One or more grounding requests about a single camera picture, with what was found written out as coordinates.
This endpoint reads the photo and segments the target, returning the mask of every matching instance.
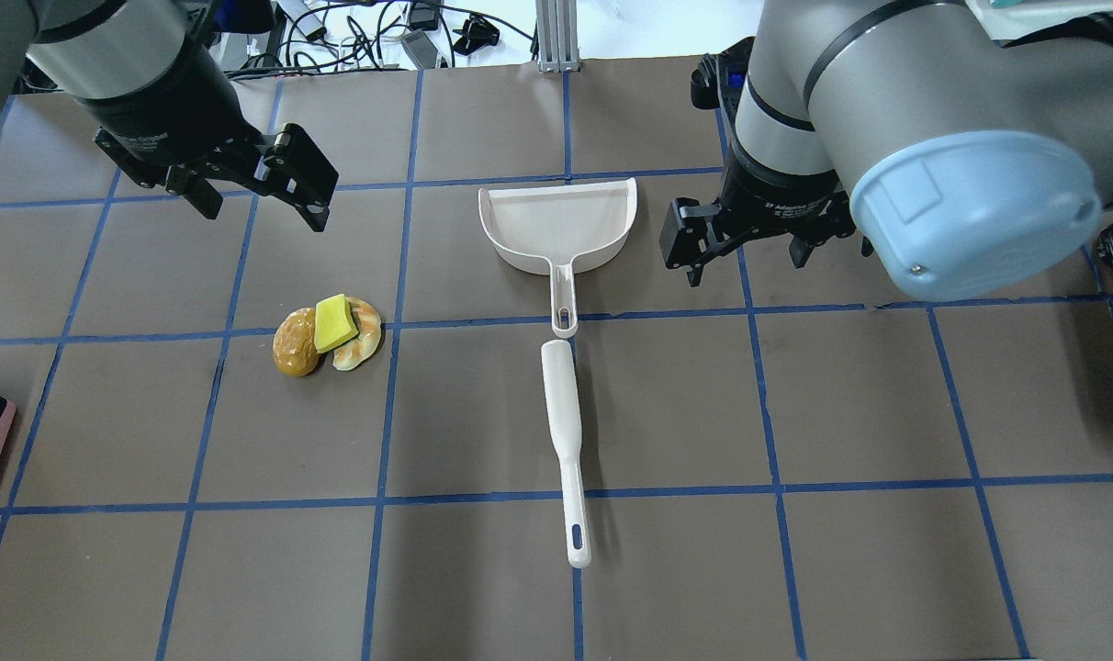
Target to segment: white floor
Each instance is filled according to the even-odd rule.
[[[326,4],[321,0],[308,0],[309,8]],[[492,13],[532,33],[536,12],[533,0],[447,0],[456,8],[473,9]],[[336,8],[327,11],[325,24],[328,40],[351,42],[346,17],[351,13],[366,33],[376,31],[377,13],[384,4],[375,8]],[[385,22],[392,24],[394,17],[408,2],[400,2],[385,12]],[[657,58],[657,56],[692,56],[725,50],[728,46],[757,32],[761,17],[762,0],[580,0],[578,11],[578,40],[581,58]],[[451,29],[463,26],[465,13],[446,11],[444,20]],[[401,43],[388,39],[401,33],[400,29],[386,34],[381,49],[384,63],[397,63],[413,68],[413,63],[402,53]],[[446,37],[442,30],[429,33],[439,47],[440,53],[447,53]],[[484,47],[472,56],[457,56],[456,66],[490,66],[528,62],[531,60],[528,39],[501,26],[501,42]],[[313,47],[297,47],[317,61],[331,61],[333,56],[326,50]]]

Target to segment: blue tape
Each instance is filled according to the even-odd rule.
[[[417,86],[413,98],[413,122],[410,129],[410,164],[406,167],[406,182],[413,184],[417,167],[417,130],[422,124],[422,89],[425,76],[417,72]],[[381,531],[385,524],[385,487],[390,475],[390,441],[393,436],[393,401],[396,396],[397,357],[402,347],[402,313],[405,309],[406,268],[410,255],[410,225],[413,217],[413,186],[406,187],[404,215],[402,215],[402,251],[397,266],[397,297],[393,310],[393,336],[390,342],[390,376],[385,388],[385,426],[381,431],[381,467],[376,476],[376,503],[373,507],[373,537],[368,549],[368,582],[365,590],[365,620],[362,629],[359,657],[368,661],[373,650],[373,618],[376,612],[376,578],[381,566]]]
[[[780,540],[780,563],[785,571],[786,593],[789,598],[789,619],[792,622],[792,642],[797,651],[797,658],[807,659],[806,634],[800,622],[800,600],[797,598],[797,581],[795,568],[792,568],[792,543],[789,541],[789,522],[785,510],[785,493],[780,486],[780,467],[778,455],[776,455],[776,441],[774,436],[774,418],[769,415],[768,389],[765,384],[765,361],[761,355],[761,338],[757,328],[757,305],[754,304],[754,288],[748,280],[748,264],[745,258],[745,248],[737,249],[738,266],[740,266],[740,285],[745,293],[745,305],[748,313],[748,337],[754,351],[754,368],[757,372],[757,391],[759,402],[761,402],[761,422],[765,427],[765,448],[768,455],[769,473],[774,479],[776,490],[776,517],[778,517],[778,535]]]
[[[961,397],[956,391],[956,381],[953,379],[953,368],[947,361],[947,351],[944,348],[944,337],[939,332],[939,323],[936,322],[936,310],[927,308],[927,326],[932,328],[933,342],[936,345],[936,355],[939,357],[939,367],[944,373],[944,385],[947,386],[947,397],[953,405],[953,414],[956,417],[956,428],[961,434],[961,446],[964,447],[964,458],[968,462],[968,475],[972,475],[974,492],[977,496],[977,506],[981,510],[981,520],[984,523],[985,536],[989,540],[989,552],[993,553],[994,568],[997,570],[997,581],[1001,583],[1002,596],[1005,599],[1005,610],[1008,611],[1011,627],[1014,629],[1014,640],[1017,643],[1020,655],[1024,659],[1031,657],[1031,650],[1026,645],[1026,633],[1022,629],[1022,619],[1017,614],[1017,603],[1014,602],[1014,591],[1009,585],[1009,575],[1005,572],[1005,560],[1002,558],[1001,544],[997,541],[997,530],[994,527],[993,514],[989,514],[989,500],[985,497],[984,482],[981,480],[981,470],[977,467],[977,457],[973,452],[973,440],[968,437],[968,426],[964,422],[964,410],[961,406]]]
[[[981,477],[985,486],[1023,485],[1101,485],[1113,484],[1113,473],[1073,473],[1060,475],[1011,475]],[[782,485],[691,485],[691,486],[623,486],[623,489],[585,490],[585,497],[692,497],[716,495],[750,495],[844,492],[887,492],[914,490],[963,490],[973,489],[969,477],[937,480],[877,480],[864,482],[796,482]],[[385,506],[430,506],[453,505],[473,502],[515,502],[560,500],[559,491],[540,492],[489,492],[464,494],[430,494],[413,496],[385,496]],[[125,502],[96,503],[96,505],[37,505],[0,506],[0,516],[45,516],[57,514],[104,514],[104,513],[150,513],[150,512],[230,512],[240,510],[317,510],[333,506],[374,506],[375,497],[327,497],[287,500],[230,500],[186,502]]]
[[[275,97],[270,102],[270,124],[268,129],[274,130],[276,117],[279,112],[279,100],[283,97],[283,81],[276,83]],[[255,215],[258,214],[259,198],[250,194],[249,213],[246,215],[246,227],[243,229],[243,244],[238,251],[238,266],[234,269],[234,287],[230,288],[229,302],[226,304],[226,323],[223,327],[221,347],[218,352],[218,364],[213,372],[213,382],[209,385],[209,401],[205,411],[205,420],[201,424],[201,438],[198,443],[198,451],[193,461],[193,479],[190,481],[190,494],[186,509],[186,521],[181,524],[181,534],[177,543],[177,560],[174,563],[174,574],[169,582],[169,596],[166,598],[166,613],[160,621],[160,637],[157,640],[157,661],[164,661],[166,650],[169,648],[169,634],[174,622],[174,611],[177,606],[177,593],[180,590],[180,581],[184,570],[186,570],[186,556],[188,552],[188,539],[193,529],[193,514],[196,511],[198,494],[201,489],[201,476],[205,472],[205,456],[209,448],[209,434],[213,432],[213,417],[218,408],[218,395],[221,392],[221,377],[226,367],[226,357],[229,355],[230,331],[234,329],[234,315],[238,309],[238,295],[243,285],[243,273],[246,272],[246,256],[249,253],[250,237],[255,230]]]
[[[573,659],[585,661],[585,605],[581,590],[581,570],[573,568]]]
[[[91,264],[96,259],[96,250],[99,247],[99,239],[102,237],[104,227],[108,225],[108,214],[111,211],[111,200],[116,194],[116,187],[119,185],[119,170],[116,170],[116,175],[112,175],[111,185],[108,186],[108,197],[104,203],[104,209],[99,213],[99,220],[96,221],[95,234],[91,235],[91,243],[87,247],[87,257],[82,260],[82,268],[79,270],[79,282],[75,285],[75,294],[71,296],[71,305],[66,313],[66,318],[62,319],[62,332],[60,335],[69,335],[71,333],[71,325],[75,322],[75,315],[78,313],[79,302],[82,299],[82,288],[87,285],[87,276],[91,273]],[[22,446],[22,455],[19,457],[19,465],[13,474],[13,484],[10,485],[10,493],[6,500],[7,507],[12,510],[17,497],[19,497],[19,489],[22,486],[22,480],[27,475],[27,465],[30,462],[30,455],[33,452],[35,440],[39,437],[39,427],[41,426],[41,418],[43,418],[43,413],[46,411],[46,401],[50,396],[51,386],[55,384],[55,375],[58,373],[58,365],[62,361],[62,347],[65,345],[59,342],[55,348],[55,357],[51,359],[50,368],[46,372],[46,381],[43,382],[43,389],[39,394],[39,405],[35,407],[35,414],[30,418],[30,432],[27,434],[27,443]],[[2,514],[2,521],[0,523],[0,549],[2,547],[2,540],[6,537],[7,527],[10,523],[10,514]]]

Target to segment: black cable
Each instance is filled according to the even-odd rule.
[[[338,76],[343,72],[358,72],[358,71],[388,71],[388,70],[343,70],[343,71],[319,71],[316,68],[309,67],[272,67],[272,68],[260,68],[259,70],[238,70],[238,71],[226,71],[226,78],[229,80],[259,80],[266,78],[275,78],[275,76]]]
[[[356,22],[356,18],[352,18],[352,13],[348,13],[348,16],[345,17],[345,20],[348,24],[348,32],[351,32],[352,37],[355,38],[356,43],[363,45],[365,55],[368,56],[368,61],[373,62],[374,67],[381,68],[381,63],[377,63],[376,58],[373,56],[373,46],[368,39],[368,34],[365,34],[365,29],[359,27],[359,22]],[[356,60],[356,67],[359,67],[359,59]]]
[[[439,2],[436,0],[385,0],[384,8],[381,8],[381,12],[377,13],[377,17],[376,17],[376,38],[375,38],[375,42],[376,42],[375,55],[376,55],[376,57],[374,57],[373,53],[372,53],[372,46],[371,46],[372,41],[366,38],[366,41],[368,42],[368,46],[366,47],[366,53],[365,55],[368,56],[370,60],[372,60],[372,62],[373,62],[373,66],[376,67],[376,68],[381,68],[381,63],[380,62],[384,61],[384,56],[383,56],[383,53],[381,53],[381,34],[383,34],[386,31],[386,29],[385,29],[385,27],[381,27],[381,24],[385,20],[385,11],[388,11],[388,8],[391,8],[391,6],[394,2],[421,2],[423,4],[430,4],[430,6],[432,6],[432,8],[437,8],[439,9],[439,17],[442,19],[443,30],[444,30],[444,32],[446,32],[446,40],[447,40],[447,43],[450,43],[451,66],[454,66],[454,39],[453,39],[452,34],[451,34],[451,30],[446,29],[446,19],[443,17],[443,9],[447,9],[451,12],[467,13],[467,16],[484,17],[486,20],[495,21],[498,23],[506,26],[508,29],[514,30],[514,32],[516,34],[521,34],[524,39],[528,39],[528,42],[530,43],[530,46],[535,46],[535,43],[536,43],[535,37],[533,37],[532,34],[529,34],[526,32],[523,32],[522,29],[519,29],[514,24],[511,24],[511,22],[509,22],[506,20],[503,20],[503,18],[499,18],[499,17],[492,16],[492,13],[476,12],[476,11],[473,11],[473,9],[455,8],[454,6],[444,4],[444,3]],[[331,9],[337,9],[337,8],[357,8],[358,6],[363,6],[362,2],[359,2],[359,0],[351,0],[351,1],[342,1],[342,2],[331,2],[331,3],[324,4],[322,8],[308,9],[308,11],[306,11],[304,13],[301,13],[299,17],[295,18],[295,20],[292,21],[292,29],[289,29],[288,32],[287,32],[287,41],[284,41],[284,43],[280,43],[280,47],[285,47],[284,62],[286,63],[286,66],[288,66],[288,67],[292,66],[292,43],[297,43],[297,42],[302,42],[303,41],[303,40],[293,39],[293,37],[295,37],[296,26],[299,24],[301,21],[303,21],[305,18],[307,18],[309,16],[313,16],[313,13],[327,12],[327,11],[331,11]],[[392,26],[388,26],[388,29],[392,29],[392,27],[394,27],[394,26],[396,26],[396,21],[394,21]],[[338,62],[342,62],[342,61],[346,61],[347,59],[348,59],[347,56],[346,56],[346,58],[343,58],[343,59],[338,58],[338,61],[335,62],[335,63],[338,63]]]
[[[388,8],[392,8],[392,6],[393,6],[393,0],[386,2],[384,8],[381,8],[381,12],[376,14],[376,59],[383,62],[385,61],[385,56],[381,53],[381,34],[383,34],[386,29],[383,29],[381,24],[385,22],[385,11],[388,11]],[[388,29],[392,29],[392,27],[396,24],[397,21],[393,21],[393,24],[390,26]]]
[[[292,43],[299,41],[299,40],[295,39],[295,37],[296,37],[296,26],[299,24],[299,21],[304,20],[305,18],[307,18],[309,16],[313,16],[313,13],[327,12],[327,11],[329,11],[329,9],[355,8],[355,6],[356,6],[355,1],[354,2],[331,2],[329,4],[324,4],[322,8],[308,9],[308,11],[306,11],[304,13],[299,13],[299,18],[296,18],[296,20],[292,21],[292,29],[287,30],[287,41],[285,41],[283,43],[284,46],[286,46],[286,51],[285,51],[285,53],[283,56],[284,62],[286,62],[287,66],[292,66]]]
[[[296,50],[295,58],[293,58],[295,60],[295,62],[296,62],[296,67],[299,66],[299,56],[305,56],[305,58],[308,58],[311,60],[311,62],[313,63],[313,66],[311,66],[308,68],[321,68],[321,63],[316,62],[316,58],[313,58],[313,56],[309,56],[308,53],[305,53],[305,51],[303,51],[303,50]]]
[[[278,55],[275,55],[275,53],[258,53],[258,55],[252,55],[249,58],[246,58],[246,61],[243,62],[243,66],[238,67],[238,69],[239,70],[245,70],[245,68],[247,68],[247,67],[258,66],[259,63],[263,62],[263,60],[265,60],[267,58],[272,58],[273,60],[275,60],[275,62],[277,65],[279,65],[279,67],[283,66],[283,60],[279,59]]]
[[[451,61],[447,62],[447,67],[456,67],[457,62],[454,58],[454,38],[451,34],[451,28],[446,24],[446,17],[444,17],[443,11],[439,11],[439,20],[443,21],[443,33],[446,34],[446,46],[451,47]]]
[[[473,9],[453,8],[453,6],[451,6],[451,4],[443,4],[443,3],[441,3],[441,2],[439,2],[436,0],[388,0],[388,3],[393,3],[393,2],[411,2],[411,1],[412,2],[421,2],[422,4],[430,4],[430,6],[432,6],[432,8],[450,9],[450,11],[452,11],[452,12],[476,13],[476,16],[481,16],[482,18],[485,18],[485,19],[489,19],[489,20],[493,20],[493,21],[495,21],[498,23],[502,23],[503,26],[506,26],[508,29],[514,30],[514,32],[516,34],[520,34],[520,37],[523,37],[524,39],[528,39],[528,41],[533,41],[533,38],[532,38],[531,34],[529,34],[526,32],[523,32],[522,29],[519,29],[514,24],[511,24],[510,22],[503,20],[503,18],[493,17],[490,13],[485,13],[485,12],[476,12],[476,11],[473,11]]]

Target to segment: cable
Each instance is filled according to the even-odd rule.
[[[373,46],[368,39],[368,34],[365,34],[365,29],[363,29],[363,27],[359,27],[359,22],[356,22],[356,18],[352,18],[352,13],[348,13],[348,16],[345,17],[345,20],[348,24],[348,32],[352,33],[352,37],[354,37],[356,43],[359,43],[364,47],[365,55],[368,56],[368,61],[373,62],[374,67],[381,68],[381,63],[377,63],[376,58],[373,56]],[[356,66],[359,67],[359,59],[356,60]]]
[[[381,53],[381,33],[384,33],[385,29],[383,29],[383,27],[381,27],[381,24],[385,22],[385,12],[388,11],[388,8],[392,8],[393,1],[394,0],[391,0],[390,2],[386,2],[385,6],[384,6],[384,8],[381,8],[381,12],[376,14],[376,59],[381,60],[381,62],[383,62],[383,63],[385,62],[385,56],[383,53]],[[406,30],[408,30],[410,29],[408,18],[405,18],[404,16],[402,16],[402,20],[406,21],[403,24],[405,24],[406,26]],[[397,24],[397,21],[393,21],[393,24],[390,26],[390,29],[392,29],[392,27],[396,26],[396,24]]]
[[[243,66],[238,67],[238,69],[239,70],[245,70],[245,68],[247,68],[247,67],[257,66],[263,60],[265,60],[267,58],[272,58],[273,60],[275,60],[275,62],[277,65],[279,65],[279,67],[283,66],[283,60],[279,59],[278,55],[275,55],[275,53],[258,53],[258,55],[252,55],[249,58],[246,58],[246,61],[243,62]]]
[[[391,2],[406,2],[408,0],[390,0],[390,1]],[[516,34],[520,34],[520,37],[523,37],[524,39],[528,39],[528,41],[530,41],[530,42],[535,41],[535,39],[531,34],[529,34],[526,32],[523,32],[522,29],[519,29],[514,24],[511,24],[510,22],[503,20],[503,18],[493,17],[490,13],[476,12],[476,11],[472,11],[472,9],[452,8],[451,4],[443,4],[441,2],[435,2],[434,0],[413,0],[413,1],[415,1],[415,2],[423,2],[423,3],[426,3],[426,4],[433,4],[435,8],[439,8],[439,9],[450,9],[450,11],[452,11],[452,12],[477,13],[477,16],[481,16],[482,18],[485,18],[485,19],[495,21],[498,23],[501,23],[503,26],[506,26],[508,29],[514,30],[514,32]]]
[[[308,68],[317,68],[317,69],[322,68],[322,65],[318,63],[318,62],[316,62],[316,58],[313,58],[313,56],[309,56],[308,53],[305,53],[305,51],[303,51],[303,50],[296,50],[295,58],[293,58],[295,60],[295,62],[296,62],[296,67],[299,66],[299,56],[305,56],[305,58],[308,58],[311,60],[311,62],[313,63],[313,66],[311,66]]]
[[[254,75],[255,72],[262,72],[262,75],[267,75],[267,76],[283,75],[283,72],[301,72],[301,71],[325,72],[321,71],[324,67],[339,65],[354,58],[354,55],[347,53],[346,56],[343,56],[343,58],[337,58],[331,62],[316,62],[316,60],[314,60],[312,56],[309,56],[308,53],[304,53],[303,50],[296,51],[296,57],[298,57],[299,55],[305,56],[305,58],[308,58],[309,60],[313,60],[313,66],[283,66],[283,67],[270,67],[270,68],[263,67],[263,68],[250,68],[250,70],[225,71],[226,78],[242,79],[248,75]]]
[[[454,58],[454,37],[451,34],[450,26],[446,24],[446,16],[444,16],[445,13],[446,12],[443,12],[442,9],[439,10],[439,20],[443,21],[443,34],[446,34],[446,46],[451,47],[451,61],[447,62],[446,66],[456,67],[460,66],[460,63]]]
[[[352,17],[352,13],[348,13],[346,20],[348,21],[348,29],[351,30],[352,33],[354,33],[354,45],[352,45],[354,53],[344,56],[344,58],[342,58],[342,56],[339,56],[339,51],[337,51],[337,53],[335,53],[337,56],[337,60],[335,60],[335,62],[322,66],[333,66],[333,63],[338,65],[346,62],[347,59],[355,58],[356,55],[359,53],[359,50],[364,50],[365,56],[367,56],[368,60],[373,63],[375,68],[384,68],[385,58],[383,51],[381,51],[381,36],[384,34],[385,32],[388,32],[390,29],[394,29],[394,27],[397,27],[398,24],[401,24],[402,27],[408,27],[405,26],[404,22],[398,23],[397,21],[393,21],[393,23],[388,26],[383,24],[385,22],[385,12],[388,11],[388,8],[391,8],[392,4],[397,2],[410,2],[410,3],[421,2],[422,4],[432,6],[432,8],[436,8],[439,10],[439,18],[440,21],[442,21],[442,30],[446,34],[446,41],[451,55],[451,61],[449,62],[449,65],[452,67],[456,65],[456,59],[454,53],[454,37],[451,33],[450,27],[446,24],[446,17],[444,17],[444,9],[451,12],[467,13],[467,16],[484,17],[486,20],[495,21],[502,26],[505,26],[508,29],[513,30],[513,32],[515,32],[516,34],[520,34],[520,37],[528,39],[528,45],[530,45],[530,49],[532,51],[535,51],[535,45],[536,45],[535,34],[529,34],[526,32],[523,32],[523,30],[520,29],[519,27],[514,26],[513,23],[506,20],[503,20],[503,18],[492,16],[492,13],[476,12],[473,11],[473,9],[456,8],[455,6],[452,4],[439,2],[439,0],[385,0],[383,3],[384,4],[383,8],[381,8],[381,12],[377,13],[376,17],[375,38],[370,39],[368,34],[365,33],[362,27],[359,27],[359,22],[356,22],[355,18]],[[283,61],[285,66],[293,67],[295,68],[295,70],[304,70],[304,68],[307,68],[307,67],[293,66],[295,65],[295,62],[292,61],[292,43],[309,43],[313,46],[317,46],[317,43],[313,43],[306,40],[293,39],[293,37],[295,37],[296,26],[299,24],[299,22],[302,22],[305,18],[313,16],[313,13],[328,12],[337,8],[357,8],[358,6],[364,6],[364,4],[359,2],[359,0],[329,2],[322,6],[321,8],[308,9],[308,11],[301,13],[299,17],[296,17],[295,20],[292,21],[292,28],[288,29],[287,41],[280,43],[280,49],[284,50]],[[356,60],[356,66],[359,67],[359,59]]]
[[[331,11],[331,9],[338,9],[338,8],[355,8],[355,6],[356,6],[355,1],[352,1],[352,2],[331,2],[331,3],[324,4],[322,8],[308,9],[308,11],[306,11],[304,13],[299,13],[299,17],[297,17],[296,20],[292,21],[292,28],[287,30],[287,39],[286,39],[286,41],[284,41],[284,43],[280,43],[280,47],[282,46],[286,46],[286,50],[284,51],[284,56],[283,56],[284,62],[286,62],[287,66],[292,66],[292,43],[301,41],[301,40],[295,39],[296,26],[299,24],[301,21],[303,21],[305,18],[307,18],[309,16],[313,16],[313,13],[327,12],[327,11]]]

